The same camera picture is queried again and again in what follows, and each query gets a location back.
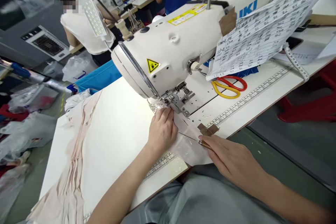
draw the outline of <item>right hand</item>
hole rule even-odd
[[[208,149],[209,157],[224,177],[253,197],[263,199],[274,177],[263,170],[245,145],[216,135],[199,138],[212,148],[213,151]]]

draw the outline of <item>woman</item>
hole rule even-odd
[[[159,110],[148,142],[111,185],[88,224],[120,223],[154,163],[174,143],[178,128],[170,108]],[[146,223],[322,224],[335,216],[266,173],[242,144],[200,136],[214,164],[195,166],[183,184],[174,181],[145,203]]]
[[[84,8],[78,4],[77,0],[61,0],[63,3],[64,14],[61,16],[61,24],[64,27],[68,42],[73,47],[78,46],[80,43],[92,55],[93,61],[97,66],[101,66],[111,60],[111,53],[106,48],[104,42],[100,37],[96,37],[93,33],[92,27],[88,18],[84,13]],[[98,5],[97,10],[104,17],[105,24],[112,23],[111,16],[107,11]],[[116,20],[119,16],[111,12]],[[108,46],[113,49],[117,46],[119,39],[109,30],[110,38],[106,40]]]

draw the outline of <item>white shirt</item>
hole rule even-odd
[[[101,38],[96,37],[93,33],[84,9],[80,5],[76,7],[76,10],[67,9],[66,13],[61,16],[61,24],[82,43],[90,54],[97,55],[107,51],[106,45]],[[111,48],[116,38],[109,29],[107,30],[111,38],[107,39],[106,42]]]

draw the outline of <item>brand logo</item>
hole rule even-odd
[[[250,3],[248,6],[245,6],[243,9],[239,11],[239,17],[244,17],[248,14],[250,14],[252,11],[257,9],[257,3],[258,0],[254,0],[252,3]]]

